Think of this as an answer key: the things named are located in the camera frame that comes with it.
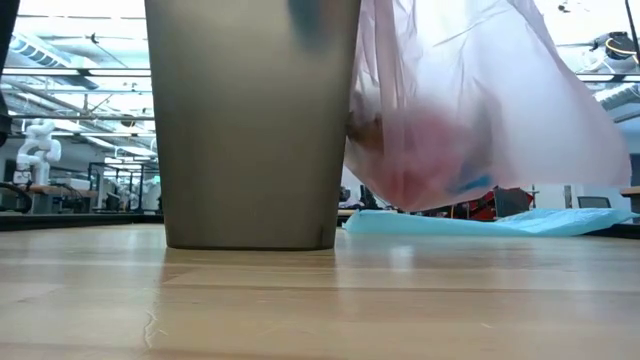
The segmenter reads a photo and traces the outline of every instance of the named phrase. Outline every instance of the wooden floor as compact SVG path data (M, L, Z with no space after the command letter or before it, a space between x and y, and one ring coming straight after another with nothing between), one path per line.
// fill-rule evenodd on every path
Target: wooden floor
M338 234L174 251L161 226L0 233L0 359L640 359L640 241Z

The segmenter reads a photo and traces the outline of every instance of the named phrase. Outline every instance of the translucent plastic bag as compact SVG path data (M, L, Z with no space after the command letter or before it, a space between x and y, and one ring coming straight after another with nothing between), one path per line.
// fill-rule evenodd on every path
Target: translucent plastic bag
M348 135L347 167L407 211L631 177L532 0L363 0Z

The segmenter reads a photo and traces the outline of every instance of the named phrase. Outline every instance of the blue object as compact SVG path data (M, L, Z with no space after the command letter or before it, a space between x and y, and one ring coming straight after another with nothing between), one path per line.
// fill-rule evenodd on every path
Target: blue object
M429 218L388 211L362 211L344 228L354 234L452 236L577 236L639 217L617 209L536 209L496 222Z

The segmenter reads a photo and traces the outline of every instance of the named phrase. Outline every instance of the trash can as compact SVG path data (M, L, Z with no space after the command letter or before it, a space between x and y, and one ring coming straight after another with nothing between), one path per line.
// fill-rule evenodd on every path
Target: trash can
M146 0L169 247L333 247L359 10Z

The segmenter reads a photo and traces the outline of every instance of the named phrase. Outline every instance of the blue mat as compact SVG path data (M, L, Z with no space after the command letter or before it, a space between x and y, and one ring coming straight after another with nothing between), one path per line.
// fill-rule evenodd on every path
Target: blue mat
M639 217L616 209L536 209L496 222L429 218L387 211L361 211L344 228L354 234L577 236Z

